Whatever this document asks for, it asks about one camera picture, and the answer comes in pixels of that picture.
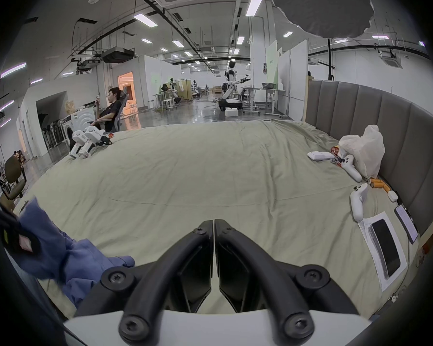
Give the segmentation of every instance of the black t-shirt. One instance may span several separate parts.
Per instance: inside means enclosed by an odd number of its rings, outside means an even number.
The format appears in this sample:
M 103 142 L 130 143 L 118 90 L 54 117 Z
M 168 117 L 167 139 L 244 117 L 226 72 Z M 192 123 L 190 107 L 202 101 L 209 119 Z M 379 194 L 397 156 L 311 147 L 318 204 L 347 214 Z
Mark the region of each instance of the black t-shirt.
M 122 106 L 122 102 L 120 100 L 114 101 L 111 105 L 109 105 L 106 109 L 103 110 L 103 112 L 100 114 L 100 118 L 104 117 L 105 115 L 108 115 L 110 113 L 115 113 L 114 118 L 110 120 L 109 122 L 104 123 L 104 128 L 106 132 L 110 132 L 112 128 L 114 127 L 115 118 L 119 114 L 119 110 Z

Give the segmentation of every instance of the bag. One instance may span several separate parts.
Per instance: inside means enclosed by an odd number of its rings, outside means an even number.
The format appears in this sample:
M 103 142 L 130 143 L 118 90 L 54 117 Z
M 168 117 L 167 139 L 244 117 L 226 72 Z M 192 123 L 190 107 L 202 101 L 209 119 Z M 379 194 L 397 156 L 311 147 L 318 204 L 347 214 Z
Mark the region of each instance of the bag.
M 338 142 L 341 150 L 352 154 L 354 165 L 364 178 L 377 178 L 380 163 L 385 153 L 383 136 L 375 124 L 368 125 L 364 134 L 343 136 Z

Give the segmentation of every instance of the white game controller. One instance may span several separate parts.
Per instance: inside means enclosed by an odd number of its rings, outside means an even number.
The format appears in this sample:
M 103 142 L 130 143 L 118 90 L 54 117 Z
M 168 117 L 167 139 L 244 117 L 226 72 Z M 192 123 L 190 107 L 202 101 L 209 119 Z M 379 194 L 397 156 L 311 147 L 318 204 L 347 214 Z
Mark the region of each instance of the white game controller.
M 361 174 L 356 170 L 355 166 L 353 165 L 353 162 L 355 161 L 354 156 L 351 154 L 347 155 L 345 160 L 341 162 L 342 168 L 346 170 L 346 172 L 356 181 L 361 182 L 363 177 Z
M 366 199 L 369 185 L 363 183 L 359 187 L 353 187 L 353 192 L 350 194 L 351 212 L 355 222 L 360 222 L 364 219 L 363 202 Z

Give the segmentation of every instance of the man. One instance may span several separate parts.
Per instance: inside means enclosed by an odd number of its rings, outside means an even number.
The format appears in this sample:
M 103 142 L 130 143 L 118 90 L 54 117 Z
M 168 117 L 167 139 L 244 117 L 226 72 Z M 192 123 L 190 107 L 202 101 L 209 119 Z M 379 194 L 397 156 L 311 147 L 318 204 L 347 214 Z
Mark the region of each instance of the man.
M 118 87 L 111 88 L 107 97 L 110 105 L 104 109 L 101 114 L 99 110 L 100 99 L 97 97 L 95 100 L 96 120 L 91 125 L 101 129 L 100 123 L 104 123 L 104 129 L 106 132 L 110 132 L 114 128 L 115 118 L 117 117 L 122 106 L 122 101 L 124 100 L 123 97 L 121 99 L 121 95 L 122 91 Z

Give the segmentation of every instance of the white cardboard box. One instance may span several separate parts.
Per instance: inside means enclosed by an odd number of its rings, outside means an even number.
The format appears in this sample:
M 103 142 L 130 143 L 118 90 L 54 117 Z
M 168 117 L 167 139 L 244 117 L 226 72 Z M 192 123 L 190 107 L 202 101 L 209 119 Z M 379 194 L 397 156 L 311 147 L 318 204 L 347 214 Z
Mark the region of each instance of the white cardboard box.
M 227 107 L 224 114 L 227 117 L 237 117 L 239 115 L 239 110 L 235 107 Z

